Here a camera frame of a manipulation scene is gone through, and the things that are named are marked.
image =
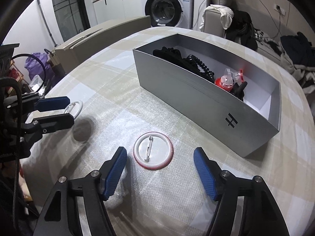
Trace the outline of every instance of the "black clothes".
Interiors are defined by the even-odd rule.
[[[301,32],[298,32],[296,36],[282,36],[280,40],[282,47],[289,55],[293,64],[315,67],[312,44],[308,42],[308,39]]]
[[[278,56],[281,56],[282,51],[280,50],[278,43],[276,43],[273,40],[269,40],[266,43],[270,45],[270,47],[273,49],[275,53],[277,53]]]
[[[250,15],[245,11],[234,11],[231,26],[226,30],[226,39],[235,41],[236,37],[240,37],[241,45],[248,47],[254,51],[258,46],[255,37],[255,28],[252,24]]]
[[[204,79],[214,83],[214,73],[208,69],[208,67],[193,55],[189,55],[188,58],[182,58],[181,52],[174,48],[162,47],[161,50],[154,50],[153,56],[165,59],[181,68],[184,68],[196,75],[203,77]]]

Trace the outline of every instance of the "sofa armrest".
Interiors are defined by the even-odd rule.
[[[69,73],[109,45],[150,27],[150,16],[109,20],[77,34],[53,52],[64,71]]]
[[[214,9],[206,10],[204,15],[204,27],[201,31],[207,34],[213,34],[224,37],[224,28],[221,23],[221,13]]]

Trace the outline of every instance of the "metal screw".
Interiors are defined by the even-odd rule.
[[[61,176],[59,179],[58,179],[58,181],[60,182],[60,183],[63,183],[63,182],[65,182],[67,180],[67,178],[65,177],[65,176]]]
[[[256,181],[257,183],[261,183],[261,182],[262,182],[261,176],[255,176],[255,181]]]
[[[222,176],[229,176],[231,173],[227,170],[222,170],[221,175]]]
[[[93,170],[91,172],[91,176],[98,176],[100,174],[100,172],[98,170]]]

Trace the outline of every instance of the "plastic bag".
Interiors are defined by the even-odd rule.
[[[47,63],[48,55],[42,54],[42,53],[33,53],[34,56],[38,57],[41,62],[43,62],[45,69],[46,69],[46,80],[45,82],[50,79],[52,82],[52,86],[56,85],[60,79],[57,79],[55,77],[55,73],[52,70],[50,64]],[[42,80],[44,80],[44,70],[39,62],[37,62],[35,59],[28,57],[25,61],[24,67],[28,70],[28,75],[30,79],[32,80],[35,75],[39,75]]]
[[[32,81],[30,82],[30,88],[33,91],[37,91],[38,88],[42,85],[43,80],[40,78],[39,75],[35,75],[34,78],[32,79]],[[45,87],[43,86],[38,93],[42,96],[44,94],[45,91]]]

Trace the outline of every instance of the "clothing pile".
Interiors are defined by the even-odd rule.
[[[301,33],[280,38],[279,43],[262,31],[259,42],[273,49],[280,56],[280,66],[287,70],[300,84],[305,94],[315,90],[315,48]]]
[[[235,10],[232,23],[226,30],[226,39],[235,42],[236,37],[240,37],[241,45],[257,50],[256,30],[250,15],[245,11]]]

